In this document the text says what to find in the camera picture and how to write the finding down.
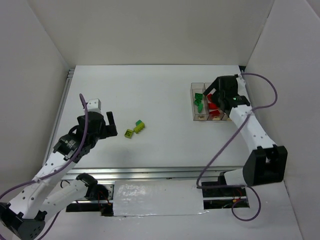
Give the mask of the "lime long lego brick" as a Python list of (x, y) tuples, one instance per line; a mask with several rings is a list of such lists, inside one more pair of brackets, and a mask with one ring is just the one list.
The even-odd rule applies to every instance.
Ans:
[(145, 128), (145, 124), (143, 122), (140, 122), (133, 131), (138, 134), (140, 131), (142, 131)]

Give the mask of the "green square lego brick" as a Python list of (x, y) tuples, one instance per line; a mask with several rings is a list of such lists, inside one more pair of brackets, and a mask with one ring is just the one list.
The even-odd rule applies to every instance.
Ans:
[(195, 100), (202, 101), (202, 100), (203, 100), (203, 94), (196, 92), (196, 93), (194, 94), (194, 98), (195, 98)]

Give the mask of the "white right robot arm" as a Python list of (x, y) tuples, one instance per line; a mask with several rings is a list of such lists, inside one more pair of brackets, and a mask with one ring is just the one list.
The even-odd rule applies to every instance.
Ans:
[(265, 132), (255, 116), (248, 98), (240, 94), (245, 87), (241, 74), (217, 77), (204, 91), (211, 100), (236, 125), (233, 134), (241, 134), (249, 150), (249, 156), (240, 169), (222, 172), (217, 187), (254, 187), (282, 182), (285, 175), (288, 151), (277, 145)]

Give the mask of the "red long lego brick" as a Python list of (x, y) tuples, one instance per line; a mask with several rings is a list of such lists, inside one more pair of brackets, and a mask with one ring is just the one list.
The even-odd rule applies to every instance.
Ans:
[(218, 110), (219, 108), (214, 103), (208, 103), (208, 109), (209, 110)]

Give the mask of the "lime square lego brick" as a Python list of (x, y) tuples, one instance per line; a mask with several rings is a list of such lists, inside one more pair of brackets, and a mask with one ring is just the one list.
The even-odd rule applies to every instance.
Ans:
[(124, 137), (128, 138), (128, 139), (131, 139), (133, 134), (134, 134), (134, 131), (132, 129), (127, 129), (125, 134), (124, 134)]

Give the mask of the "green curved lego brick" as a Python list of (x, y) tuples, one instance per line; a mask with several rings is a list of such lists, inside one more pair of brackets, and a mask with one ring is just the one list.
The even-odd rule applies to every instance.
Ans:
[(202, 103), (200, 103), (200, 104), (197, 106), (197, 112), (198, 112), (198, 113), (201, 113), (202, 110), (203, 110), (203, 107), (204, 107), (204, 105), (203, 105)]

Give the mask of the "green small lego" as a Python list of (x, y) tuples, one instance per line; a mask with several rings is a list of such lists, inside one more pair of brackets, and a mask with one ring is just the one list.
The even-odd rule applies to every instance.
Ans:
[(201, 103), (202, 103), (202, 100), (200, 100), (200, 99), (195, 99), (195, 100), (194, 100), (194, 104), (195, 104), (196, 106), (199, 106)]

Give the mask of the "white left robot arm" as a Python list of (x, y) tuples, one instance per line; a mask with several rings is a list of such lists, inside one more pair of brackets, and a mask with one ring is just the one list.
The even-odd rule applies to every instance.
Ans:
[(88, 173), (53, 193), (65, 174), (93, 149), (98, 140), (117, 136), (113, 113), (108, 121), (98, 112), (90, 111), (77, 118), (78, 124), (59, 138), (49, 159), (16, 197), (0, 204), (2, 224), (21, 240), (33, 240), (41, 234), (46, 222), (79, 199), (107, 200), (109, 190)]

